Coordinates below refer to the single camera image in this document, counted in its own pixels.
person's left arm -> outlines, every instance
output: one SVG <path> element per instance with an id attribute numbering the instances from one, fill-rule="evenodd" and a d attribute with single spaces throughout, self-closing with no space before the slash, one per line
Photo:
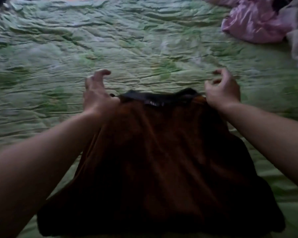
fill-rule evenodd
<path id="1" fill-rule="evenodd" d="M 0 151 L 0 238 L 16 237 L 119 104 L 98 71 L 86 80 L 84 112 Z"/>

forearm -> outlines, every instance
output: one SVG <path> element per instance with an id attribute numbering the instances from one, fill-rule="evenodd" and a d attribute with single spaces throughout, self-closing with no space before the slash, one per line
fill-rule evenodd
<path id="1" fill-rule="evenodd" d="M 298 185 L 298 122 L 233 104 L 221 113 L 276 168 Z"/>
<path id="2" fill-rule="evenodd" d="M 0 151 L 0 237 L 22 230 L 100 125 L 79 114 Z"/>

person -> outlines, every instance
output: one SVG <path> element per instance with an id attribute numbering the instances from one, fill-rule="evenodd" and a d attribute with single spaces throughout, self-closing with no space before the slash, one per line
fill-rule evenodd
<path id="1" fill-rule="evenodd" d="M 85 80 L 83 112 L 32 138 L 0 150 L 0 238 L 15 237 L 36 214 L 120 101 L 107 94 L 104 69 Z M 227 69 L 205 82 L 207 103 L 276 168 L 298 185 L 298 122 L 242 104 Z"/>

pink cloth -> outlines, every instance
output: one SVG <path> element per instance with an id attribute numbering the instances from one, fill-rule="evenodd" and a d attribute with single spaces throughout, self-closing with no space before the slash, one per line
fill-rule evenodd
<path id="1" fill-rule="evenodd" d="M 222 21 L 223 32 L 252 43 L 281 42 L 291 27 L 283 24 L 272 8 L 273 0 L 210 0 L 233 7 Z"/>

green bed sheet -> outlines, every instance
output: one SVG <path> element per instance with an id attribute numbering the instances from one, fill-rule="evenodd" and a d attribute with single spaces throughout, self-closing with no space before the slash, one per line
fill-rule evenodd
<path id="1" fill-rule="evenodd" d="M 13 0 L 11 10 L 0 14 L 0 147 L 80 112 L 83 80 L 99 68 L 112 71 L 105 86 L 119 94 L 187 87 L 203 92 L 212 71 L 228 67 L 244 103 L 298 120 L 298 70 L 290 48 L 224 34 L 220 26 L 228 12 L 201 0 Z M 298 187 L 245 143 L 286 217 L 285 232 L 267 237 L 298 237 Z M 41 237 L 35 217 L 20 237 Z"/>

